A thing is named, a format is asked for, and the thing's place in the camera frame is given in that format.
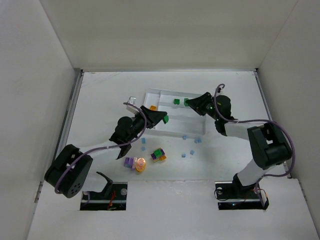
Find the yellow lego brick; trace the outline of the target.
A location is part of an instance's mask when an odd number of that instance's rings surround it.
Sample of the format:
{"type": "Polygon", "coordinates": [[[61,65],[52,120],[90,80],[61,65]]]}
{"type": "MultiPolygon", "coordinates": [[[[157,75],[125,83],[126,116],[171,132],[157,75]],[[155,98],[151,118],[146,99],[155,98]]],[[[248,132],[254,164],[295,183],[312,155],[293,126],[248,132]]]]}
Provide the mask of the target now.
{"type": "Polygon", "coordinates": [[[151,105],[149,109],[152,110],[152,111],[156,111],[156,110],[157,110],[157,107],[154,106],[154,105],[151,105]]]}

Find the green purple yellow lego stack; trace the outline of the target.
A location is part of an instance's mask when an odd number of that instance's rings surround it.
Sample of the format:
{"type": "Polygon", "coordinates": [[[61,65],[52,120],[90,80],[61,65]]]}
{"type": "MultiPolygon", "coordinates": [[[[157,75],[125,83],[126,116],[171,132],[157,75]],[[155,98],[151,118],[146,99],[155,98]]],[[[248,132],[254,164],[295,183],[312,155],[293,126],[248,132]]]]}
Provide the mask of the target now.
{"type": "Polygon", "coordinates": [[[153,151],[153,153],[150,154],[152,161],[158,162],[158,161],[164,161],[167,159],[166,154],[162,148],[157,148],[153,151]]]}

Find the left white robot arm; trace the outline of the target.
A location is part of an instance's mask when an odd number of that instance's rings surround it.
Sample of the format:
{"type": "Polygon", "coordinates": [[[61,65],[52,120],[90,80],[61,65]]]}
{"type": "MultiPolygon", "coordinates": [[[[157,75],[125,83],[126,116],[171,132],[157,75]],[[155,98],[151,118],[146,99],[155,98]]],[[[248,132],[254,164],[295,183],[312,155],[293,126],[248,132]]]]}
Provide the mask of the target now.
{"type": "Polygon", "coordinates": [[[114,133],[103,146],[96,146],[84,152],[73,144],[66,145],[52,162],[44,175],[44,180],[54,187],[54,192],[70,199],[77,195],[85,185],[94,161],[93,154],[100,151],[111,153],[112,160],[124,157],[132,143],[142,137],[146,129],[155,127],[161,121],[168,121],[166,111],[156,111],[145,106],[136,107],[133,117],[123,116],[117,121],[114,133]]]}

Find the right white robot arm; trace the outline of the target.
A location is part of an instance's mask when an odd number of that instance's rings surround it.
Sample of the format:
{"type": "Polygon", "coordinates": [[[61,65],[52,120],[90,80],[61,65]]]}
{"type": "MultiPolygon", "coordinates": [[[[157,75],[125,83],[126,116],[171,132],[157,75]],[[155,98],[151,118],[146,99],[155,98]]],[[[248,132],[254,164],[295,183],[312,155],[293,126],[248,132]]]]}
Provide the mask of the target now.
{"type": "Polygon", "coordinates": [[[293,157],[293,148],[277,123],[258,119],[238,121],[232,116],[231,100],[225,95],[212,96],[209,92],[188,99],[185,103],[198,115],[209,115],[215,128],[225,137],[247,140],[252,160],[232,180],[235,191],[252,189],[271,168],[293,157]]]}

